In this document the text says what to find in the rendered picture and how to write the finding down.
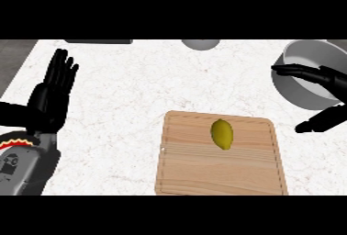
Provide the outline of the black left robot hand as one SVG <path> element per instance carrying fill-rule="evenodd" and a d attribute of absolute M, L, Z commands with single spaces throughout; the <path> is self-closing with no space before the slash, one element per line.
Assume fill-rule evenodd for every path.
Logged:
<path fill-rule="evenodd" d="M 26 105 L 0 102 L 0 126 L 24 128 L 29 134 L 57 133 L 64 124 L 76 70 L 67 51 L 55 49 Z"/>

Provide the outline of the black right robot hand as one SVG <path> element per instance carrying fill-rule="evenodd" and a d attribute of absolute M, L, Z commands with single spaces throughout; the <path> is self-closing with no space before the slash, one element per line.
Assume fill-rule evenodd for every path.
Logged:
<path fill-rule="evenodd" d="M 271 69 L 280 76 L 293 76 L 318 84 L 340 102 L 340 105 L 327 107 L 299 123 L 295 126 L 295 132 L 324 132 L 347 121 L 347 74 L 323 65 L 312 68 L 296 63 L 273 65 Z"/>

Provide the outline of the grey metal pot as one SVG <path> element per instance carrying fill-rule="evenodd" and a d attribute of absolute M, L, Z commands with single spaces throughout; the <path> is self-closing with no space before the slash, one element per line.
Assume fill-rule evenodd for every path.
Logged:
<path fill-rule="evenodd" d="M 292 63 L 312 68 L 324 65 L 347 73 L 347 51 L 326 40 L 298 39 L 287 44 L 274 65 Z M 320 85 L 299 78 L 280 76 L 275 71 L 271 71 L 271 77 L 278 94 L 299 108 L 323 110 L 339 103 Z"/>

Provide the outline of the yellow lemon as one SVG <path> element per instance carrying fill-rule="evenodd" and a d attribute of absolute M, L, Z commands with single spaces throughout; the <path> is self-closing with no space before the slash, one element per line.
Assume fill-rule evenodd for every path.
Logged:
<path fill-rule="evenodd" d="M 211 124 L 209 134 L 213 144 L 222 150 L 228 150 L 233 142 L 233 129 L 225 120 L 218 119 Z"/>

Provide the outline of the wooden cutting board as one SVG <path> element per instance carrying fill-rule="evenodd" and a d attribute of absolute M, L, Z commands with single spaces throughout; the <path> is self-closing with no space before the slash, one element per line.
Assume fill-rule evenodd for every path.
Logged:
<path fill-rule="evenodd" d="M 227 150 L 212 142 L 211 124 L 233 128 Z M 165 114 L 154 192 L 159 195 L 284 195 L 287 193 L 273 123 L 182 111 Z"/>

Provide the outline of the dark grey flat object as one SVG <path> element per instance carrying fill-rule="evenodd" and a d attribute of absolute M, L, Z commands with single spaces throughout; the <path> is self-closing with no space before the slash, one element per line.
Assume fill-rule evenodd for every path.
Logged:
<path fill-rule="evenodd" d="M 131 44 L 132 39 L 64 39 L 67 43 L 81 44 Z"/>

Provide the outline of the grey round object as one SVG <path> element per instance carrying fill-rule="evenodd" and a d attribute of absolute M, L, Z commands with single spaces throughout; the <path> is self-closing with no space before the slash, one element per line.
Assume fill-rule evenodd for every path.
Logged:
<path fill-rule="evenodd" d="M 182 39 L 181 42 L 191 50 L 211 50 L 219 44 L 216 39 Z"/>

